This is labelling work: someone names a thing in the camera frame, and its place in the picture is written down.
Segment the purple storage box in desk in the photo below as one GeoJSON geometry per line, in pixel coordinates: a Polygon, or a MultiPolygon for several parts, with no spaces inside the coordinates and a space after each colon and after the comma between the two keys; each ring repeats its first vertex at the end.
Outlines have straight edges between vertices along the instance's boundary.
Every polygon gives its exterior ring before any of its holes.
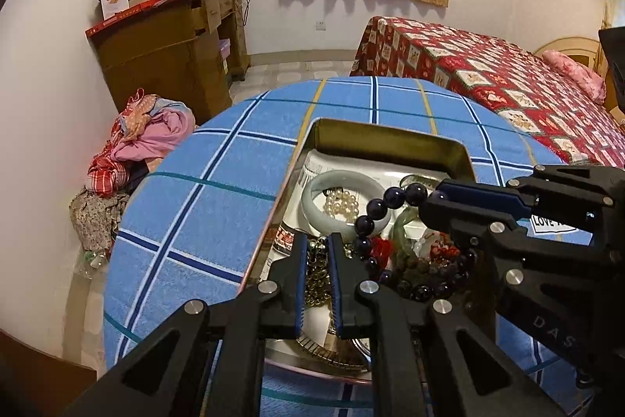
{"type": "Polygon", "coordinates": [[[223,58],[224,61],[227,61],[231,54],[231,40],[229,38],[219,40],[219,52],[221,58],[223,58]]]}

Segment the red patchwork bed quilt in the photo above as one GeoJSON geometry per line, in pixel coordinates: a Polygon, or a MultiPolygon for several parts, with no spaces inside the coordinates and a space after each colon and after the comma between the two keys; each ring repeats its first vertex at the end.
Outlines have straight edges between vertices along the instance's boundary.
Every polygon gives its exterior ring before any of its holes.
{"type": "Polygon", "coordinates": [[[624,164],[624,133],[606,109],[540,56],[504,39],[376,16],[364,29],[352,72],[419,78],[462,94],[568,163],[624,164]]]}

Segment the pink pillow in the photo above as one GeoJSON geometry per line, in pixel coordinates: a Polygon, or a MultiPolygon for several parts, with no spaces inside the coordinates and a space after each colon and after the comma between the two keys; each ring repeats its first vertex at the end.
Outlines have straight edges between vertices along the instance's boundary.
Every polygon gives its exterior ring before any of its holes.
{"type": "Polygon", "coordinates": [[[607,95],[605,81],[594,70],[555,50],[542,52],[541,58],[552,69],[573,81],[593,103],[598,105],[605,103],[607,95]]]}

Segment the pink clothes pile on floor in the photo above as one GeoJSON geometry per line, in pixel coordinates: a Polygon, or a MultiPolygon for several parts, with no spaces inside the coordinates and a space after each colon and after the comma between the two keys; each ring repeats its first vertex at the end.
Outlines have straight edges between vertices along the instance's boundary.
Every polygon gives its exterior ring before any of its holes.
{"type": "Polygon", "coordinates": [[[190,107],[138,88],[116,117],[109,138],[89,165],[86,189],[110,197],[125,187],[134,163],[164,159],[196,128],[190,107]]]}

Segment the silver wrist watch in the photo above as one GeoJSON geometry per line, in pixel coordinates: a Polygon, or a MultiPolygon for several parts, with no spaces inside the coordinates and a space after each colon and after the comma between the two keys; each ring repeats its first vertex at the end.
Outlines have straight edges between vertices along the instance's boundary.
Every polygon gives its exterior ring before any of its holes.
{"type": "Polygon", "coordinates": [[[344,372],[366,372],[369,369],[369,361],[353,343],[339,339],[332,329],[329,329],[321,340],[302,333],[296,339],[296,343],[314,360],[344,372]]]}

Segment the red tassel charm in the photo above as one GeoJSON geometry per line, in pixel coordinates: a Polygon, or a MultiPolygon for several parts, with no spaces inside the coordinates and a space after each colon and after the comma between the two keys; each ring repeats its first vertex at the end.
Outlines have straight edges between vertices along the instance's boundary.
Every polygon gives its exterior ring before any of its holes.
{"type": "Polygon", "coordinates": [[[371,237],[370,256],[377,261],[380,270],[384,270],[388,266],[388,262],[393,254],[394,247],[391,240],[381,238],[380,236],[371,237]]]}

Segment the pink metal tin box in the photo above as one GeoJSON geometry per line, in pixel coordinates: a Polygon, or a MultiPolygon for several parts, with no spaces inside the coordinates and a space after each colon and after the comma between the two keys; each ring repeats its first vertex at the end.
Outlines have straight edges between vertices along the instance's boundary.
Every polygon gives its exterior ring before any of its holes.
{"type": "MultiPolygon", "coordinates": [[[[354,159],[436,170],[437,172],[445,172],[446,178],[459,178],[467,181],[475,179],[468,150],[458,141],[443,138],[443,136],[393,127],[341,121],[334,118],[319,118],[312,122],[311,127],[305,132],[303,141],[296,147],[295,155],[288,166],[277,200],[271,208],[269,219],[246,270],[244,277],[246,285],[265,281],[269,276],[271,265],[290,255],[278,256],[271,252],[268,232],[271,228],[271,219],[279,206],[281,194],[287,187],[291,173],[304,162],[307,152],[313,149],[335,157],[353,157],[354,159]]],[[[370,256],[370,238],[380,236],[389,240],[395,219],[409,205],[404,204],[396,209],[386,208],[382,205],[381,200],[382,198],[371,200],[366,205],[366,215],[356,219],[356,239],[349,243],[345,243],[343,240],[342,242],[346,256],[359,260],[368,275],[391,281],[394,277],[393,272],[396,270],[392,259],[390,258],[387,268],[380,270],[377,261],[370,256]]],[[[310,238],[306,234],[304,235],[308,241],[308,249],[304,315],[300,335],[306,333],[313,339],[321,340],[329,329],[332,329],[337,335],[333,318],[332,291],[330,291],[329,251],[327,251],[326,242],[329,237],[310,238]]],[[[439,234],[439,240],[432,247],[448,248],[448,245],[444,235],[439,234]]],[[[369,369],[366,372],[344,372],[344,370],[333,368],[321,361],[314,360],[310,354],[299,347],[296,339],[269,341],[266,350],[268,363],[292,372],[320,378],[356,381],[358,383],[370,381],[369,369]]],[[[344,341],[351,341],[370,363],[368,340],[344,341]]]]}

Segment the blue plaid tablecloth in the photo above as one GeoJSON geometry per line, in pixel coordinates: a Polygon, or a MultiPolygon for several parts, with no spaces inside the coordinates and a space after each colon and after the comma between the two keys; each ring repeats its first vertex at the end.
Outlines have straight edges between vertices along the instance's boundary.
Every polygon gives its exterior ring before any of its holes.
{"type": "Polygon", "coordinates": [[[557,162],[499,115],[429,81],[339,77],[255,93],[199,127],[132,195],[104,294],[108,366],[189,299],[235,296],[296,142],[318,118],[456,140],[484,183],[557,162]]]}

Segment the brown wooden desk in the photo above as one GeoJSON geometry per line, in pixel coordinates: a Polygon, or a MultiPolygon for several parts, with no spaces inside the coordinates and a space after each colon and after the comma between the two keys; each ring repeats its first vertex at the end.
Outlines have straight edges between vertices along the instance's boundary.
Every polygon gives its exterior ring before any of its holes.
{"type": "Polygon", "coordinates": [[[241,0],[160,1],[87,39],[119,111],[141,88],[185,103],[202,124],[231,107],[231,81],[249,67],[241,0]]]}

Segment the pale white jade bangle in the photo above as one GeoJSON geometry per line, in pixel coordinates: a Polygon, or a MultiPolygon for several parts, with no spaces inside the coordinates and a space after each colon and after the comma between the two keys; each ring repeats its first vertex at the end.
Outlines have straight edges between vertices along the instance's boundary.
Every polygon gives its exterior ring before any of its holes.
{"type": "Polygon", "coordinates": [[[329,237],[340,234],[344,242],[356,239],[355,221],[364,214],[366,199],[381,199],[382,186],[350,170],[330,170],[311,179],[302,191],[300,210],[309,225],[329,237]]]}

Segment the long red flat box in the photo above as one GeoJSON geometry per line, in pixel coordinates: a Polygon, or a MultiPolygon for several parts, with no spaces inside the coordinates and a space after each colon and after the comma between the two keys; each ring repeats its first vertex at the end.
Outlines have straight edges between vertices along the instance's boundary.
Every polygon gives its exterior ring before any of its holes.
{"type": "Polygon", "coordinates": [[[140,14],[141,12],[149,11],[150,9],[152,9],[154,6],[156,6],[159,3],[160,3],[160,0],[148,0],[142,3],[139,3],[137,5],[134,5],[133,7],[130,7],[129,9],[125,9],[125,11],[123,12],[114,14],[110,18],[98,23],[97,25],[94,25],[90,29],[86,30],[85,35],[87,38],[90,38],[93,35],[100,33],[102,30],[107,29],[107,27],[111,27],[113,24],[116,24],[128,18],[131,18],[133,16],[136,16],[140,14]]]}

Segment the cream wooden headboard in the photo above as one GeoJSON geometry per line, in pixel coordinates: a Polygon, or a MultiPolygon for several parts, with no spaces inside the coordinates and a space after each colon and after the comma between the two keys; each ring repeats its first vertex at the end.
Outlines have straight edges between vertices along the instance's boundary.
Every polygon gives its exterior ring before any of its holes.
{"type": "Polygon", "coordinates": [[[612,80],[612,72],[608,70],[608,61],[601,44],[597,40],[587,37],[564,37],[542,45],[534,54],[540,56],[543,52],[548,50],[561,52],[578,63],[583,63],[604,79],[606,85],[604,108],[621,127],[624,127],[624,113],[618,106],[616,88],[614,88],[612,80]]]}

